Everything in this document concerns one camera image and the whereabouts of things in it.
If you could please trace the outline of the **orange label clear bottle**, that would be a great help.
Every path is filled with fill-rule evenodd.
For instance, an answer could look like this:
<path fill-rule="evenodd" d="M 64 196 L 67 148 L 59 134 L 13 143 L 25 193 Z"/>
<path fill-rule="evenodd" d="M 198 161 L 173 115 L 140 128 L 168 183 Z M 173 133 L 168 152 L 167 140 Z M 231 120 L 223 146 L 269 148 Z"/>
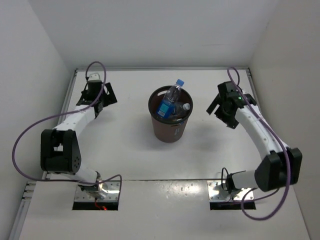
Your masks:
<path fill-rule="evenodd" d="M 174 118 L 184 118 L 191 109 L 190 103 L 177 102 L 175 104 L 172 115 Z"/>

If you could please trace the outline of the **blue label water bottle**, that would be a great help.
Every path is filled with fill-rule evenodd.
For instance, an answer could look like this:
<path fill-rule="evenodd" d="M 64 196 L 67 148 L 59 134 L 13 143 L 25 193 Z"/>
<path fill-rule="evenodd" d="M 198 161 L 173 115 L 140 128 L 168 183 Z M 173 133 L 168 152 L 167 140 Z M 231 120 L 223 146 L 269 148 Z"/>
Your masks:
<path fill-rule="evenodd" d="M 178 79 L 176 83 L 167 90 L 156 111 L 156 114 L 160 118 L 167 119 L 172 114 L 181 95 L 184 83 L 183 80 Z"/>

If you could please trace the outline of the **brown plastic waste bin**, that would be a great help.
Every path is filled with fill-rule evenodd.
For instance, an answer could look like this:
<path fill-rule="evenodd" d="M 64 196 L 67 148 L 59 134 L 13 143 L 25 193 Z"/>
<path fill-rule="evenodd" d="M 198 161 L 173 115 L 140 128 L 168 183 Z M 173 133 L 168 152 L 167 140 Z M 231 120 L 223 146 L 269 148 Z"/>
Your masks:
<path fill-rule="evenodd" d="M 170 85 L 165 85 L 156 89 L 150 95 L 148 100 L 148 111 L 151 116 L 154 135 L 164 143 L 174 143 L 182 137 L 189 117 L 194 108 L 192 97 L 186 90 L 182 89 L 178 101 L 182 103 L 189 103 L 190 110 L 185 114 L 184 117 L 180 117 L 179 120 L 176 121 L 169 121 L 167 119 L 160 118 L 156 114 L 156 110 L 158 109 L 158 106 L 165 95 L 164 93 L 166 93 L 170 87 Z"/>

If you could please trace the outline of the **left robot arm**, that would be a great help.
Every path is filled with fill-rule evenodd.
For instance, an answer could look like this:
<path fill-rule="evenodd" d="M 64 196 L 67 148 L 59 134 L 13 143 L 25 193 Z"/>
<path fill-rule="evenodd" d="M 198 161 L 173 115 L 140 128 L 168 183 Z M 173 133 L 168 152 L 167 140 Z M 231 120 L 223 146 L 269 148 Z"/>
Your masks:
<path fill-rule="evenodd" d="M 45 129 L 41 133 L 41 169 L 76 181 L 83 192 L 94 198 L 104 198 L 107 190 L 104 183 L 98 183 L 101 175 L 82 165 L 78 137 L 104 107 L 116 102 L 109 82 L 103 84 L 101 80 L 88 80 L 73 113 L 53 129 Z"/>

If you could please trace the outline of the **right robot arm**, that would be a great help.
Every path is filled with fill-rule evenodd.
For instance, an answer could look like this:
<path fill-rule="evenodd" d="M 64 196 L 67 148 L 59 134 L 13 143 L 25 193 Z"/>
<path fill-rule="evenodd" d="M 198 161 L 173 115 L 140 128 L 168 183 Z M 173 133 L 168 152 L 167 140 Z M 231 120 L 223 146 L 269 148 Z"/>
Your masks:
<path fill-rule="evenodd" d="M 242 125 L 261 157 L 257 169 L 229 173 L 225 180 L 226 190 L 233 193 L 242 188 L 256 188 L 268 192 L 286 184 L 295 185 L 300 175 L 302 152 L 272 135 L 269 124 L 250 94 L 241 95 L 231 81 L 223 82 L 217 88 L 218 94 L 207 113 L 214 113 L 231 129 Z"/>

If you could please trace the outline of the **metal table edge rail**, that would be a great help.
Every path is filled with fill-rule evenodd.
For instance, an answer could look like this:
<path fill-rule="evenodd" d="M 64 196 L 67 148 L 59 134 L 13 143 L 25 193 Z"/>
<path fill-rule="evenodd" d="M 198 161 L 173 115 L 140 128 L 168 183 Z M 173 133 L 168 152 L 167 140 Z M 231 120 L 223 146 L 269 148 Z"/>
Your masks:
<path fill-rule="evenodd" d="M 108 72 L 114 72 L 114 71 L 195 71 L 195 70 L 227 70 L 228 67 L 106 67 L 106 71 Z M 249 67 L 236 67 L 237 70 L 245 70 L 249 71 Z M 74 72 L 85 72 L 86 67 L 78 67 L 74 70 Z M 93 67 L 90 68 L 90 71 L 103 71 L 102 67 Z"/>

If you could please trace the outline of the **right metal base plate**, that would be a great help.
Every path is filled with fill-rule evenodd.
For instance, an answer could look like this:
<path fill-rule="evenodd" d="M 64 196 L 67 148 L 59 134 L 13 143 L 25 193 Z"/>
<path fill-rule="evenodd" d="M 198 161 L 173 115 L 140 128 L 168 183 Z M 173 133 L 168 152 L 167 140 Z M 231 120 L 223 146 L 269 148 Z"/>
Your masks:
<path fill-rule="evenodd" d="M 254 200 L 254 194 L 251 188 L 242 188 L 241 190 L 233 191 L 229 193 L 225 187 L 225 181 L 220 180 L 208 180 L 207 190 L 210 203 L 240 203 L 245 194 L 245 201 Z"/>

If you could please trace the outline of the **metal base plate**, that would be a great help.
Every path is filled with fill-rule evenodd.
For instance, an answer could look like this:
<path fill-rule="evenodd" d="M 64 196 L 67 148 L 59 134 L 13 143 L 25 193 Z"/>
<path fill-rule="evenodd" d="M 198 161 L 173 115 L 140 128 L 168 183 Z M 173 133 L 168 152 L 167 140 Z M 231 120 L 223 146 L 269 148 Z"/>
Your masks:
<path fill-rule="evenodd" d="M 111 180 L 99 185 L 78 185 L 74 201 L 79 203 L 115 203 L 119 200 L 121 182 Z"/>
<path fill-rule="evenodd" d="M 208 180 L 207 190 L 210 203 L 240 203 L 245 194 L 245 201 L 254 200 L 254 194 L 251 188 L 242 188 L 241 190 L 233 191 L 229 193 L 225 187 L 225 181 L 220 180 Z"/>

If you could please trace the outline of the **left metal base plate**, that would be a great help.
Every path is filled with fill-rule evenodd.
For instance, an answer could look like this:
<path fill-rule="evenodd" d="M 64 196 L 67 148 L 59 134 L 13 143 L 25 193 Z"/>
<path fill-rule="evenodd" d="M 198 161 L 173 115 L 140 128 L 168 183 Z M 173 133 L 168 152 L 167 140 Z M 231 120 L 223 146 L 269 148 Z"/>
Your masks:
<path fill-rule="evenodd" d="M 74 201 L 79 203 L 115 203 L 119 200 L 121 182 L 111 180 L 99 185 L 78 185 Z"/>

